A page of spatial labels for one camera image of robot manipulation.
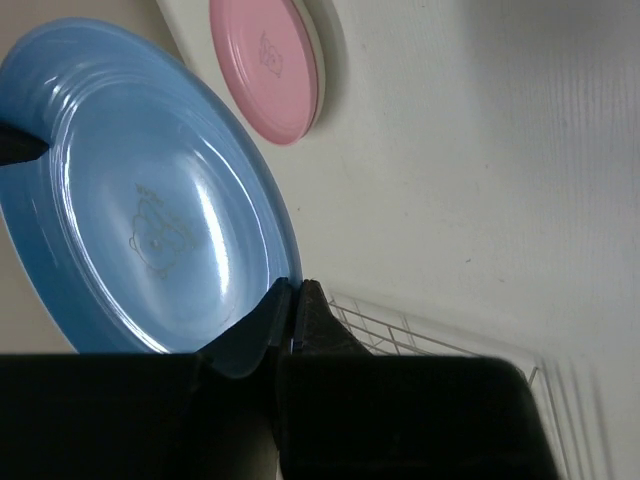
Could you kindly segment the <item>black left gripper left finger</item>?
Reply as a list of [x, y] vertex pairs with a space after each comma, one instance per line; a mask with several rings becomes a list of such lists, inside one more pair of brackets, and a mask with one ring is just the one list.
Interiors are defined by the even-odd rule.
[[276, 281], [191, 354], [1, 359], [5, 479], [274, 479], [274, 363], [292, 289]]

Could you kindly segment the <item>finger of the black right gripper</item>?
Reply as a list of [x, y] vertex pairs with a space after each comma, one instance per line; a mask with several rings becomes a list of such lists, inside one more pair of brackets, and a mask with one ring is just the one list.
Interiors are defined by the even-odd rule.
[[38, 160], [49, 150], [49, 144], [7, 123], [0, 125], [0, 166]]

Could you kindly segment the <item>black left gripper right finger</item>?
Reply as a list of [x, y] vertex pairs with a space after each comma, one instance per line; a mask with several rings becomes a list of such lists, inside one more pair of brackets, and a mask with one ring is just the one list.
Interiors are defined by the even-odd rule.
[[374, 355], [305, 281], [277, 369], [287, 479], [555, 479], [531, 390], [486, 356]]

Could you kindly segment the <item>blue plate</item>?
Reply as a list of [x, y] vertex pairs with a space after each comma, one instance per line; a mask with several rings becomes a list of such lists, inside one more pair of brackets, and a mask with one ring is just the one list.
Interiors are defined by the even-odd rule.
[[1, 64], [1, 118], [43, 140], [1, 170], [23, 268], [78, 354], [204, 350], [231, 377], [289, 351], [251, 320], [302, 280], [291, 221], [255, 143], [181, 62], [116, 25], [38, 26]]

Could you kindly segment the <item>cream plate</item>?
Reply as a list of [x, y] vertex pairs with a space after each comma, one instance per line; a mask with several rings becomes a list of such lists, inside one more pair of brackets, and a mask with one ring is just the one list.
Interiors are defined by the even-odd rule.
[[[238, 113], [225, 84], [212, 40], [207, 1], [160, 1], [158, 6], [177, 48], [187, 64], [209, 87]], [[339, 116], [349, 79], [345, 37], [332, 1], [298, 1], [314, 54], [318, 57], [323, 93], [314, 119], [314, 130], [326, 130]]]

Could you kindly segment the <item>pink plate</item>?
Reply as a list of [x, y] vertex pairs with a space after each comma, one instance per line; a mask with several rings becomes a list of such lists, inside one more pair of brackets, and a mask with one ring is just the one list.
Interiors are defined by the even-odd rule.
[[215, 53], [235, 104], [259, 135], [281, 146], [312, 128], [323, 93], [318, 57], [297, 2], [209, 3]]

